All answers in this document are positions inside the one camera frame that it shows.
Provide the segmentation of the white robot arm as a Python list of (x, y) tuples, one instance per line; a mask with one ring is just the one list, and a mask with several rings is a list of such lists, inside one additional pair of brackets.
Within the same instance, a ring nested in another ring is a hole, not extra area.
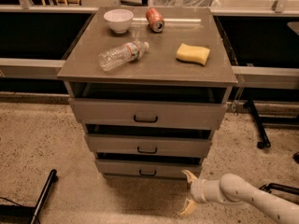
[(190, 197), (185, 200), (182, 216), (191, 214), (200, 203), (231, 206), (254, 206), (278, 224), (299, 224), (299, 205), (253, 187), (238, 175), (225, 174), (219, 180), (197, 177), (182, 170), (190, 184)]

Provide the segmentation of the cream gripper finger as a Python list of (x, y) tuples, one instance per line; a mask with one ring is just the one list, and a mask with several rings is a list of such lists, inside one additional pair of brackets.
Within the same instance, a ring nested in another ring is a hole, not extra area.
[(197, 176), (189, 170), (184, 169), (182, 170), (182, 173), (186, 175), (187, 182), (189, 184), (193, 183), (197, 179)]
[(181, 216), (190, 215), (196, 208), (198, 203), (192, 199), (187, 198), (184, 202), (183, 209), (180, 211)]

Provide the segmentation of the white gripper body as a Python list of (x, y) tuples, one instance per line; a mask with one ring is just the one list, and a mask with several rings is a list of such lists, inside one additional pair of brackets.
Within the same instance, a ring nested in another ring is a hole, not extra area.
[(206, 203), (205, 179), (196, 179), (191, 183), (191, 196), (197, 203)]

